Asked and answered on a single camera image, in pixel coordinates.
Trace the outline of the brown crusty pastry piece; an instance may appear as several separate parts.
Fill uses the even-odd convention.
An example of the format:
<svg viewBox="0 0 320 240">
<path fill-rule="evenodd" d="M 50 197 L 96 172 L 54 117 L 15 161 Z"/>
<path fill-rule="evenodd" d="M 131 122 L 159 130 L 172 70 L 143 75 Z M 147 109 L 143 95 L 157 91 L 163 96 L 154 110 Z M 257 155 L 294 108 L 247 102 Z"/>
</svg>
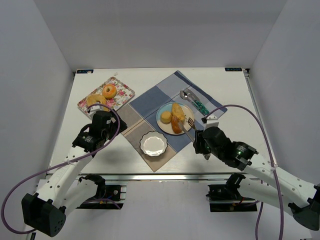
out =
<svg viewBox="0 0 320 240">
<path fill-rule="evenodd" d="M 180 123 L 181 123 L 180 119 L 177 116 L 172 115 L 171 127 L 175 134 L 180 134 L 182 132 L 182 129 L 180 128 Z"/>
</svg>

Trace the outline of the oblong golden bread roll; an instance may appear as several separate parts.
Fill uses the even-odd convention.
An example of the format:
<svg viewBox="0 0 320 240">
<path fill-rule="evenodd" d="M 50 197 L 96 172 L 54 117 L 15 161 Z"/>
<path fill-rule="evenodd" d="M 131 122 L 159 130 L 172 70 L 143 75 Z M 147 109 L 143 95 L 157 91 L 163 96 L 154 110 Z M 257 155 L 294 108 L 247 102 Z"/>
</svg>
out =
<svg viewBox="0 0 320 240">
<path fill-rule="evenodd" d="M 185 113 L 183 112 L 182 107 L 177 102 L 174 102 L 172 104 L 171 113 L 173 116 L 176 116 L 181 122 L 185 121 Z"/>
</svg>

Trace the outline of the small round bun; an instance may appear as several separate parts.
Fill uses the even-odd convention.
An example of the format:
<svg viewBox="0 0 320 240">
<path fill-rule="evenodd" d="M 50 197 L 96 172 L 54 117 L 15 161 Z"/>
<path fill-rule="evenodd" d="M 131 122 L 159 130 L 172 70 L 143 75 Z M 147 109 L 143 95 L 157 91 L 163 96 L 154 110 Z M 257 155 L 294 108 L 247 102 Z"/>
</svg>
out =
<svg viewBox="0 0 320 240">
<path fill-rule="evenodd" d="M 164 124 L 169 124 L 172 120 L 172 113 L 170 111 L 163 111 L 160 115 L 160 121 Z"/>
</svg>

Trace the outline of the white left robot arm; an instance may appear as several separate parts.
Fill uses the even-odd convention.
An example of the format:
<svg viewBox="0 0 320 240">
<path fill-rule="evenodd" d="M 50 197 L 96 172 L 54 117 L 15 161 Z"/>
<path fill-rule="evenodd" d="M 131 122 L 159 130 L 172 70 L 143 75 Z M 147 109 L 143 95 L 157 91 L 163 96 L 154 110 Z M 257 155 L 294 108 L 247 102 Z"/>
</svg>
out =
<svg viewBox="0 0 320 240">
<path fill-rule="evenodd" d="M 106 181 L 97 174 L 81 177 L 72 184 L 83 168 L 95 157 L 96 150 L 105 146 L 127 124 L 113 112 L 98 110 L 92 122 L 85 125 L 72 142 L 64 166 L 60 166 L 34 194 L 27 193 L 22 201 L 24 222 L 46 234 L 56 236 L 67 216 L 87 200 L 99 200 L 106 195 Z"/>
</svg>

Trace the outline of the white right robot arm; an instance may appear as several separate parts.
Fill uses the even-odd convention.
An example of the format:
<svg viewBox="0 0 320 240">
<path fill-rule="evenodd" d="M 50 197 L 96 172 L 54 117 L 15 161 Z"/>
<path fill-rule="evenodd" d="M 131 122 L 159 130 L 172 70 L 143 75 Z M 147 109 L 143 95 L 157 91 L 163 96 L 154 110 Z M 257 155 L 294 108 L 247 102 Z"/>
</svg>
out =
<svg viewBox="0 0 320 240">
<path fill-rule="evenodd" d="M 234 173 L 225 184 L 229 193 L 260 200 L 291 214 L 305 228 L 320 229 L 320 187 L 276 167 L 252 146 L 231 141 L 216 126 L 196 130 L 193 143 L 197 154 L 212 154 L 231 168 L 255 176 L 265 185 L 255 184 Z"/>
</svg>

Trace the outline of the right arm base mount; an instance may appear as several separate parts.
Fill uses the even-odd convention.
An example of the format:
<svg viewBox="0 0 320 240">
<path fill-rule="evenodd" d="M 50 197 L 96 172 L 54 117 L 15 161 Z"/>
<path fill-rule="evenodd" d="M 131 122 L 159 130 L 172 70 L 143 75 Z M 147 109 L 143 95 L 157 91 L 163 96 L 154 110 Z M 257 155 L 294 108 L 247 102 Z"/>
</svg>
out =
<svg viewBox="0 0 320 240">
<path fill-rule="evenodd" d="M 258 201 L 239 193 L 240 183 L 246 177 L 233 173 L 224 184 L 208 185 L 206 198 L 211 213 L 256 212 Z"/>
</svg>

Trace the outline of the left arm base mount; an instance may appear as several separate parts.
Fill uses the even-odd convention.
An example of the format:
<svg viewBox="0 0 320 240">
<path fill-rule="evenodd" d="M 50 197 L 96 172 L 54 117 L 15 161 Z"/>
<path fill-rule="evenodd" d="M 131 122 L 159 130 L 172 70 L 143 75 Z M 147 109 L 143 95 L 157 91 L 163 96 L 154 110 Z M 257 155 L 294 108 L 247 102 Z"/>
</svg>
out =
<svg viewBox="0 0 320 240">
<path fill-rule="evenodd" d="M 85 210 L 121 210 L 126 199 L 127 186 L 118 183 L 110 183 L 103 180 L 102 176 L 97 174 L 89 174 L 81 176 L 78 183 L 83 180 L 90 180 L 97 185 L 96 194 L 77 209 Z"/>
</svg>

